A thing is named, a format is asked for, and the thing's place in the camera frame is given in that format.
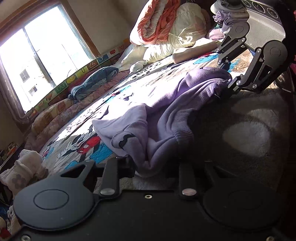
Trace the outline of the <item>purple knit sweater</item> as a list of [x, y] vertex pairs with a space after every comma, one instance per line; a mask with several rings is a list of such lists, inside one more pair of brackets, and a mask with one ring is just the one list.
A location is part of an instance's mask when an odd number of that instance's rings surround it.
[[195, 68], [167, 87], [157, 85], [146, 99], [122, 116], [94, 119], [93, 128], [112, 152], [132, 157], [138, 175], [153, 176], [171, 155], [194, 141], [189, 115], [231, 81], [232, 76], [224, 69]]

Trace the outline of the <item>pile of purple grey clothes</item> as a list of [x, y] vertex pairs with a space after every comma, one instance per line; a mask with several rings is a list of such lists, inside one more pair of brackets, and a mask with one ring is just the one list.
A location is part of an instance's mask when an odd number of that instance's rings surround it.
[[247, 21], [249, 18], [241, 1], [218, 0], [212, 4], [210, 10], [214, 14], [213, 19], [218, 26], [208, 33], [208, 38], [213, 41], [223, 39], [235, 23]]

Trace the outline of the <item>cream white quilt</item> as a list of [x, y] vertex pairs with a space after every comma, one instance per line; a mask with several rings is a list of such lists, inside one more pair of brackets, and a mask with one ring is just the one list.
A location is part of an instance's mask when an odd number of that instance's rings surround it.
[[208, 12], [197, 3], [181, 2], [168, 40], [161, 44], [140, 46], [130, 42], [116, 63], [119, 71], [128, 70], [137, 61], [154, 63], [170, 56], [175, 49], [192, 47], [197, 40], [207, 35], [210, 23]]

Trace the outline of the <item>beige folded garment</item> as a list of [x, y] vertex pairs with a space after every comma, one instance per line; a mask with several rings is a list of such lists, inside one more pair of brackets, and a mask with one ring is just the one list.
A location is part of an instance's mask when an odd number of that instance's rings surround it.
[[201, 38], [192, 47], [178, 48], [173, 51], [172, 59], [175, 64], [200, 57], [216, 50], [218, 44], [207, 38]]

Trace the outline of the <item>Mickey Mouse brown blanket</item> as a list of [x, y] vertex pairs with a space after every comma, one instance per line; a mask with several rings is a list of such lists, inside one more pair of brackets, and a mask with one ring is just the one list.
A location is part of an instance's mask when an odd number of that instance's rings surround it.
[[130, 155], [137, 172], [121, 181], [123, 189], [173, 188], [171, 169], [185, 159], [212, 161], [276, 189], [292, 133], [293, 96], [282, 90], [290, 75], [261, 94], [241, 91], [223, 100], [222, 89], [247, 70], [252, 55], [239, 56], [228, 72], [216, 68], [216, 58], [175, 66], [163, 60], [125, 78], [44, 145], [49, 174]]

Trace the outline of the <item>orange rolled quilt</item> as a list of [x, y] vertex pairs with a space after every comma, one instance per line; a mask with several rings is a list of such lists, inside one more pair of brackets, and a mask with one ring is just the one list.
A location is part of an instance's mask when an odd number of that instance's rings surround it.
[[166, 42], [180, 4], [180, 1], [148, 1], [130, 33], [130, 42], [139, 46]]

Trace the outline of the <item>pink floral quilt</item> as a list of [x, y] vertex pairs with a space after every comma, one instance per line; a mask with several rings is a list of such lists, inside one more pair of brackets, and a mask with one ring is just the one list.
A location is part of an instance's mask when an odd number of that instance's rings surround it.
[[31, 133], [27, 136], [25, 143], [25, 149], [39, 152], [44, 144], [67, 122], [72, 120], [77, 113], [100, 98], [128, 75], [128, 70], [119, 72], [112, 80], [97, 88], [80, 102], [75, 103], [67, 98], [44, 110], [32, 124]]

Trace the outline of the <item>pink patterned cloth pile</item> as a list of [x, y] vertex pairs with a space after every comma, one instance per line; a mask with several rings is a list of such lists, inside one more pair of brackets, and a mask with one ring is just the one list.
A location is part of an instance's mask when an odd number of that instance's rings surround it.
[[32, 182], [48, 176], [48, 169], [43, 166], [43, 158], [36, 151], [23, 149], [12, 168], [1, 173], [1, 183], [8, 187], [15, 197]]

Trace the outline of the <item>blue folded blanket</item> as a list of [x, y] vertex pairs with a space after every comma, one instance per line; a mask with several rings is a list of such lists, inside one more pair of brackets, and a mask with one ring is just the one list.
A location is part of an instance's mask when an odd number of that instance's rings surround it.
[[82, 84], [74, 86], [68, 98], [74, 101], [82, 101], [96, 89], [108, 83], [118, 72], [118, 68], [111, 66], [96, 70]]

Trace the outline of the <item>colourful alphabet foam mat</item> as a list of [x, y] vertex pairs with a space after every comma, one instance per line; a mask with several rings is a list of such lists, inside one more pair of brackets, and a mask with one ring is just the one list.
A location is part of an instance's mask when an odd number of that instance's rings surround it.
[[67, 77], [62, 83], [51, 90], [43, 99], [41, 99], [36, 106], [25, 114], [25, 117], [29, 120], [33, 120], [49, 106], [65, 99], [68, 96], [71, 87], [75, 84], [81, 83], [82, 79], [89, 73], [92, 73], [99, 68], [114, 64], [129, 45], [130, 40], [128, 38], [124, 39], [120, 45], [112, 48], [77, 70], [74, 74]]

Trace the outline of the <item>white plush toy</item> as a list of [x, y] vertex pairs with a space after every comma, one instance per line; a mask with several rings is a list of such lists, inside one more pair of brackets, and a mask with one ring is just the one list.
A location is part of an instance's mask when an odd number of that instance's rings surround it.
[[129, 73], [130, 74], [137, 73], [141, 71], [146, 65], [147, 65], [147, 61], [144, 61], [144, 60], [137, 61], [130, 67]]

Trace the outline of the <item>window with brown frame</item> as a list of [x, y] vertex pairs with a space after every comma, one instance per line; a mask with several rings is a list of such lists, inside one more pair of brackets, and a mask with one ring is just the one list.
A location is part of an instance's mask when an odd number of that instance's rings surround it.
[[23, 118], [99, 56], [69, 1], [27, 1], [1, 18], [1, 91]]

